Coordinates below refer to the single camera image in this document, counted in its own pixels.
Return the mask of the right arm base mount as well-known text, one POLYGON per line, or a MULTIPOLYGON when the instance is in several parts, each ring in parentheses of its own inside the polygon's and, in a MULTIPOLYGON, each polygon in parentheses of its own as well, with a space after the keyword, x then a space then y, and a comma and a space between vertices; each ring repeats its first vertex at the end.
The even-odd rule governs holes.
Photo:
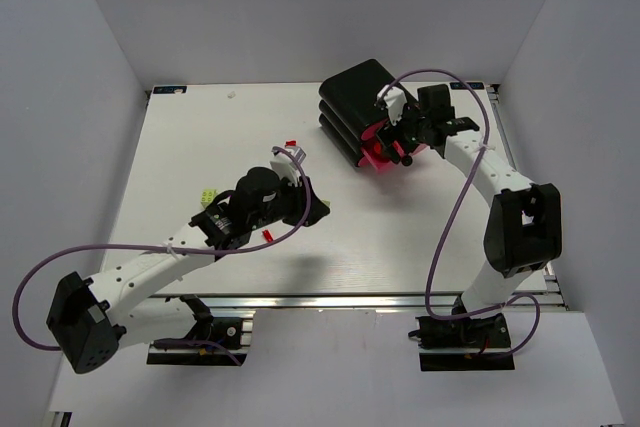
POLYGON ((416 318, 408 338, 418 342, 422 372, 513 371, 511 337, 502 313, 459 320, 416 318))

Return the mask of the red sloped lego piece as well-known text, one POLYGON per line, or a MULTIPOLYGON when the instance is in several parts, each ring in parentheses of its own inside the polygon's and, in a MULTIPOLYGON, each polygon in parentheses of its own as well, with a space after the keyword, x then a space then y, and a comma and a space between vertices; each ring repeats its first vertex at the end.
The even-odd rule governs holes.
POLYGON ((267 242, 271 242, 274 240, 274 237, 269 230, 263 230, 262 235, 267 242))

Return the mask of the pink drawer with black knob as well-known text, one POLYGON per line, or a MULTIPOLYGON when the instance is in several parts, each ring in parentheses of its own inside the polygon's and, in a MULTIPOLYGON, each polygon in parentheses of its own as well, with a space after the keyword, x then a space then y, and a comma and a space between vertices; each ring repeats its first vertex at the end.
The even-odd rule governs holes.
POLYGON ((362 133, 360 134, 360 141, 362 143, 368 141, 369 139, 373 138, 380 129, 382 129, 383 127, 389 124, 390 124, 390 120, 388 118, 385 118, 375 123, 371 123, 370 125, 365 127, 362 133))

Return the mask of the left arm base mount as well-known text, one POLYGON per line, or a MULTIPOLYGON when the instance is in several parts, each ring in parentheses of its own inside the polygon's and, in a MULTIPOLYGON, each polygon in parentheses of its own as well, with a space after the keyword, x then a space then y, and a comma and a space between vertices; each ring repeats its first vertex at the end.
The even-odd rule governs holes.
POLYGON ((219 316, 193 294, 178 300, 188 308, 190 329, 180 337, 154 340, 147 354, 148 365, 241 367, 250 341, 249 320, 219 316))

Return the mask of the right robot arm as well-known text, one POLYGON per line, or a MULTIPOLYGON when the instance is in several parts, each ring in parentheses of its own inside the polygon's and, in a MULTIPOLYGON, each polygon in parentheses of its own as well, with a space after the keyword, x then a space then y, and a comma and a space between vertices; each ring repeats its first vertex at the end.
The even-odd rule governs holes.
POLYGON ((488 127, 457 116, 445 84, 419 89, 415 102, 402 89, 386 85, 376 103, 387 112, 386 132, 435 150, 465 176, 463 188, 475 188, 486 201, 485 260, 451 316, 497 314, 524 280, 561 255, 559 190, 535 183, 490 150, 488 127))

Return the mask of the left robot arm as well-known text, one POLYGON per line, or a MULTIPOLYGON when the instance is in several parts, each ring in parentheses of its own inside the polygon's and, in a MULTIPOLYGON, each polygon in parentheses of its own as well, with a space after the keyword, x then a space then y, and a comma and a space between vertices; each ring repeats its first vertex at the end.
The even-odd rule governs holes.
POLYGON ((311 227, 329 213, 308 177, 254 167, 159 251, 144 250, 86 279, 77 273, 61 279, 47 326, 77 374, 92 372, 118 350, 137 344, 232 355, 240 347, 238 320, 215 318, 194 294, 159 300, 156 293, 245 246, 256 230, 278 222, 311 227))

